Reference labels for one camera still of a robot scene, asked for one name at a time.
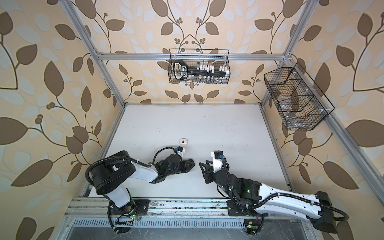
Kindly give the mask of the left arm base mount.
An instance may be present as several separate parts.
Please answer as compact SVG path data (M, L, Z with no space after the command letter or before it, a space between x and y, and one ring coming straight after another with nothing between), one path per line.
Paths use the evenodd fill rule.
M148 212L149 205L150 200L131 200L118 208L109 200L107 217L110 227L117 235L129 232L134 221L140 221L142 215Z

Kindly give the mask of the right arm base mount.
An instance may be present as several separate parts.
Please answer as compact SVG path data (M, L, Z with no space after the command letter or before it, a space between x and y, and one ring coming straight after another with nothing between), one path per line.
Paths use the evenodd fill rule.
M259 214L255 210L236 205L233 201L227 201L228 215L230 217L251 217L244 219L244 231L250 236L256 236L262 229L267 214Z

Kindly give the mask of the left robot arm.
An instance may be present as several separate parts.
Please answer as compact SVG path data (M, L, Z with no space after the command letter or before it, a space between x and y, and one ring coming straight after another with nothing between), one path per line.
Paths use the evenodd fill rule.
M195 162L184 160L185 152L181 146L165 147L155 153L150 163L145 164L130 157L127 151L120 151L91 164L86 169L85 177L97 195L104 196L114 207L124 208L134 204L129 190L123 186L128 178L158 184L168 176L188 173Z

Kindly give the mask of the black tool with white parts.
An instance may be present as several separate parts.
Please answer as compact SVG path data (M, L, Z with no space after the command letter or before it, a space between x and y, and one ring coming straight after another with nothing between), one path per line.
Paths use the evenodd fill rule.
M230 77L230 69L227 66L215 67L214 65L204 65L200 62L188 65L185 61L176 60L172 64L171 73L174 74L177 80L193 80L196 77L199 79L228 79Z

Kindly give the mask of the cream earbud charging case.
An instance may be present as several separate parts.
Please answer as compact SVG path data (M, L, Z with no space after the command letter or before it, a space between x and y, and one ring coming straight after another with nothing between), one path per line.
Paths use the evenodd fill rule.
M189 140L188 140L188 139L185 139L185 138L180 139L180 141L179 141L180 145L187 145L188 142L189 142Z

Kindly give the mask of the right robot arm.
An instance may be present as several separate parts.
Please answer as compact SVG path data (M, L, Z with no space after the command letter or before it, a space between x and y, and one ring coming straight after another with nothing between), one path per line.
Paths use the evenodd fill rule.
M206 184L215 183L228 201L229 214L237 212L245 216L279 215L299 219L312 224L325 233L336 234L337 222L347 221L349 216L333 207L327 193L314 195L287 192L250 179L238 178L229 172L229 165L217 161L200 163Z

